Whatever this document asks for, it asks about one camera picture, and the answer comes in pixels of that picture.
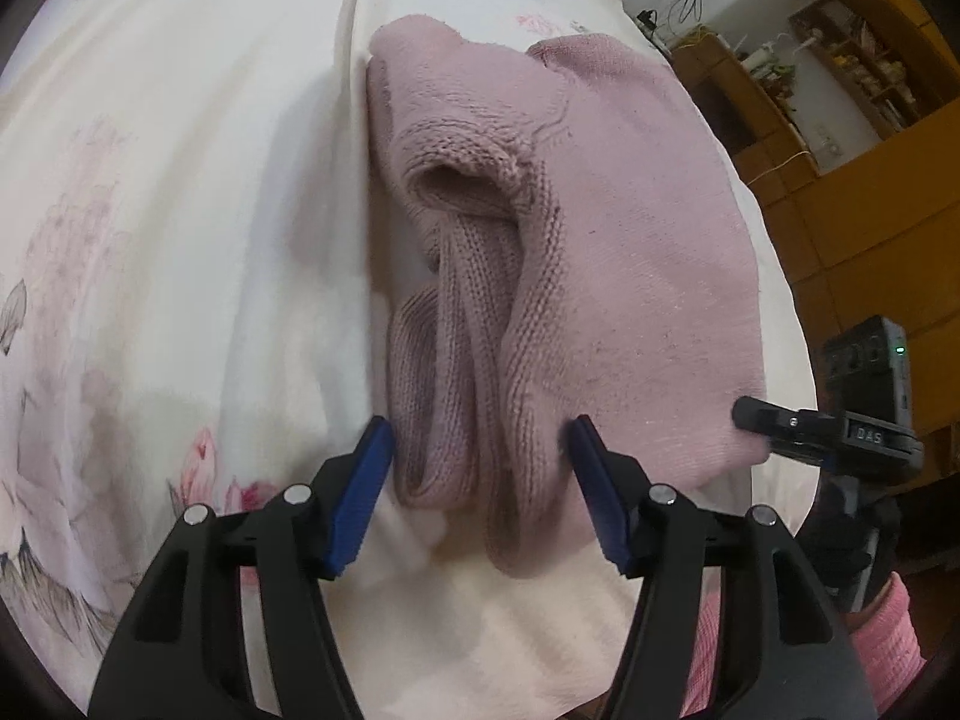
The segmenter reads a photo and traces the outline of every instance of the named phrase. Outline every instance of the folded fabric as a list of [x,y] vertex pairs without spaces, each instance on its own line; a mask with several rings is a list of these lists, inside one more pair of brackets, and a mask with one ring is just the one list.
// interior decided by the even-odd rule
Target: folded fabric
[[395,311],[390,416],[411,506],[476,503],[524,574],[590,537],[560,430],[588,413],[658,481],[767,457],[757,263],[669,69],[605,35],[526,55],[426,16],[371,41],[371,142],[436,283]]

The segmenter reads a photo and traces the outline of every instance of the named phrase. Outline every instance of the white floral bedsheet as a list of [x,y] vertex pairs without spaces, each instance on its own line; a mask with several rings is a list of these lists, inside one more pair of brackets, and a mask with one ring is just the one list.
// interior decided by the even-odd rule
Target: white floral bedsheet
[[[81,707],[185,506],[256,508],[383,410],[389,306],[424,267],[368,184],[364,66],[416,12],[520,50],[595,30],[656,56],[621,0],[49,0],[0,79],[0,596]],[[808,407],[789,290],[728,168],[768,394]],[[752,477],[798,525],[815,474]],[[742,509],[749,475],[700,496]],[[637,587],[595,547],[511,581],[468,514],[388,490],[325,592],[368,718],[545,720],[606,689]]]

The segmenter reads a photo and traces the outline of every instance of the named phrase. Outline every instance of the wooden furniture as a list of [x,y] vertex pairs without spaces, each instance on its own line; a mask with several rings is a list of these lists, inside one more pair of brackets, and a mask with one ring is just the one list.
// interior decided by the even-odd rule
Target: wooden furniture
[[[673,50],[673,66],[731,154],[740,177],[760,201],[787,280],[796,283],[819,271],[821,265],[809,236],[794,234],[803,227],[794,196],[816,181],[818,173],[790,119],[715,35],[702,33],[691,45]],[[727,111],[709,106],[712,89],[728,100]],[[736,130],[731,117],[742,122],[744,137],[725,137],[725,132]]]
[[[928,452],[922,481],[929,482],[960,470],[960,64],[916,0],[841,1],[904,62],[917,104],[906,106],[910,122],[901,132],[868,115],[884,140],[826,175],[818,175],[776,103],[714,36],[675,50],[674,69],[714,131],[710,110],[722,106],[704,88],[719,90],[743,122],[746,136],[722,122],[727,139],[718,137],[757,196],[809,348],[873,314],[906,329],[914,426]],[[826,36],[830,27],[823,28]],[[836,33],[832,40],[835,50],[858,52]],[[834,65],[830,45],[813,50],[824,66]],[[841,70],[834,76],[868,114],[874,95]],[[905,103],[889,86],[877,99]]]
[[919,0],[840,0],[906,62],[930,112],[960,95],[960,63]]
[[[810,53],[840,83],[877,135],[891,138],[941,106],[939,98],[934,98],[909,69],[902,81],[891,79],[891,63],[905,66],[904,57],[882,44],[879,50],[861,46],[856,35],[847,33],[827,15],[824,6],[834,1],[816,1],[791,16],[790,23],[800,41],[817,41],[809,46]],[[875,32],[869,23],[868,28]],[[848,69],[851,64],[867,76],[869,85]]]

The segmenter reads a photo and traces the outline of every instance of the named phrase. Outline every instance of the metal rivet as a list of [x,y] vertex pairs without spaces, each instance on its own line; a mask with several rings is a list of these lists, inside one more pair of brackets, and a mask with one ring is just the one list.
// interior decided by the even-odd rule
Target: metal rivet
[[184,512],[184,522],[187,525],[199,525],[206,519],[208,509],[202,503],[195,503]]
[[290,485],[283,490],[283,500],[296,506],[299,503],[306,503],[312,494],[313,490],[307,485]]
[[654,503],[664,506],[670,506],[677,500],[677,490],[674,490],[670,485],[653,485],[647,494]]
[[753,507],[750,514],[760,525],[776,525],[776,512],[765,504]]

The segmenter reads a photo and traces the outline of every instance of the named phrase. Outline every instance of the pink knit fabric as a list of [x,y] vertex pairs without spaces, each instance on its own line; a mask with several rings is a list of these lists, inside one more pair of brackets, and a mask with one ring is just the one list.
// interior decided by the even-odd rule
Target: pink knit fabric
[[[909,607],[904,582],[894,574],[880,608],[851,635],[879,712],[885,712],[923,668]],[[683,715],[699,712],[709,701],[719,626],[720,595],[714,593],[701,607]]]
[[763,461],[730,418],[764,394],[757,263],[671,71],[605,35],[522,55],[426,16],[371,52],[373,150],[437,273],[392,319],[402,501],[478,503],[520,574],[593,538],[560,448],[578,413],[680,488]]

